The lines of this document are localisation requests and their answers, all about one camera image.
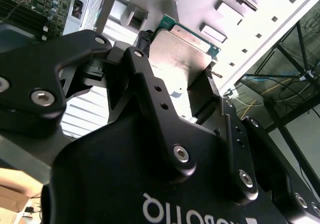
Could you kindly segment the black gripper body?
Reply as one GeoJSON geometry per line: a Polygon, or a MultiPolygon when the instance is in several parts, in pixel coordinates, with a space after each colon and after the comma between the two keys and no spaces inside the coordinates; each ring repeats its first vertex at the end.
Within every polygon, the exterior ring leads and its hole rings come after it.
{"type": "Polygon", "coordinates": [[[309,191],[250,121],[214,117],[214,131],[176,119],[170,145],[140,114],[57,156],[44,223],[307,223],[309,191]]]}

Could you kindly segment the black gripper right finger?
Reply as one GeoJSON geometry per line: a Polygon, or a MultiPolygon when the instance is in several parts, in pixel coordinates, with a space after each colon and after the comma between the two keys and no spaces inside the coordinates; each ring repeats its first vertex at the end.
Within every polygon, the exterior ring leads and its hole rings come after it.
{"type": "Polygon", "coordinates": [[[316,197],[259,122],[238,117],[233,103],[219,94],[211,70],[195,71],[187,85],[193,117],[221,141],[227,192],[236,203],[282,219],[318,219],[316,197]]]}

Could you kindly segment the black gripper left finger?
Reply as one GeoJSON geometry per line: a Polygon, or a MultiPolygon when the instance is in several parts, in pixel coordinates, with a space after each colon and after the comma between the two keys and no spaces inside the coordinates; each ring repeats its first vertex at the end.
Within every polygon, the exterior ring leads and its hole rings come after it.
{"type": "Polygon", "coordinates": [[[142,145],[152,173],[171,181],[190,177],[196,162],[179,160],[174,148],[186,147],[164,82],[152,72],[146,55],[128,47],[109,60],[110,42],[84,30],[1,54],[0,76],[8,88],[0,94],[0,157],[38,181],[92,181],[116,172],[111,159],[120,146],[142,145]],[[67,95],[61,70],[76,73],[98,61],[107,72],[111,123],[77,141],[67,142],[59,125],[67,95]]]}

